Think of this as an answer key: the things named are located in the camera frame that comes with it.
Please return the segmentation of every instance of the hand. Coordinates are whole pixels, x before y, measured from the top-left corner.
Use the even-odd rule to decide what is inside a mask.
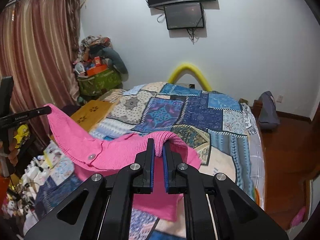
[[[16,136],[17,135],[17,132],[15,131],[13,133],[13,136]],[[10,160],[11,164],[13,166],[16,166],[17,163],[18,163],[18,158],[17,158],[17,155],[18,155],[18,149],[16,149],[16,145],[17,145],[17,140],[15,138],[13,138],[12,140],[12,143],[10,143],[9,145],[9,150],[10,150],[10,154],[8,156],[8,159]]]

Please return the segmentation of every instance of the pink cardigan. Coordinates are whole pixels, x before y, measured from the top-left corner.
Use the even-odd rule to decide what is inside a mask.
[[[182,160],[197,169],[201,161],[196,151],[188,147],[176,134],[160,131],[139,136],[126,134],[113,141],[93,138],[69,116],[55,106],[48,104],[52,113],[48,115],[50,127],[60,149],[75,164],[75,174],[86,180],[94,173],[108,176],[121,168],[134,163],[137,153],[145,151],[148,138],[155,141],[155,153],[162,156],[162,146],[170,141],[170,148],[181,154]],[[154,188],[151,195],[134,195],[133,206],[139,210],[156,215],[161,219],[177,219],[177,202],[182,195],[169,195],[164,189],[164,174],[161,158],[155,158]]]

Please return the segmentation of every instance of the blue gripper pad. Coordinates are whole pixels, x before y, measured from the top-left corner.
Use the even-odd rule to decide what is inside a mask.
[[[168,193],[169,192],[169,175],[168,175],[167,156],[165,154],[164,145],[162,146],[162,161],[163,161],[164,187],[165,187],[165,191]]]
[[[150,170],[150,189],[153,192],[153,176],[155,171],[155,144],[153,143],[152,147],[152,156],[151,156],[151,170]]]

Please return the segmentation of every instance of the yellow toy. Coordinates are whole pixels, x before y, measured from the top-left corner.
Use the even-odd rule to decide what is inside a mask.
[[[17,135],[14,137],[17,140],[16,149],[19,149],[23,145],[23,143],[28,140],[29,136],[30,131],[28,125],[22,124],[17,129]]]
[[[197,77],[201,87],[203,90],[205,91],[212,91],[211,86],[209,85],[209,83],[207,82],[207,80],[205,79],[205,77],[202,75],[202,73],[200,72],[200,70],[193,66],[192,64],[189,63],[183,63],[181,64],[179,67],[177,67],[173,73],[171,74],[168,83],[174,84],[179,76],[179,74],[184,71],[184,70],[189,70],[191,72],[193,72],[195,74],[195,76]]]

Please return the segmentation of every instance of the metal screw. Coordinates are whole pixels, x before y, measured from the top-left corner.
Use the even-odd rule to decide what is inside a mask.
[[[178,164],[178,168],[179,168],[180,170],[186,170],[186,169],[188,168],[188,164],[186,164],[186,163],[180,163],[180,164]]]
[[[133,163],[133,164],[130,165],[130,169],[132,169],[134,171],[139,169],[139,168],[140,168],[140,165],[138,163]]]
[[[98,174],[98,173],[93,174],[93,175],[91,176],[91,179],[92,179],[93,181],[99,181],[101,178],[102,178],[102,176],[101,176],[100,174]]]
[[[95,154],[91,154],[89,157],[88,157],[88,160],[92,160],[96,155]]]
[[[217,174],[217,179],[218,180],[225,180],[227,176],[224,173],[218,173]]]

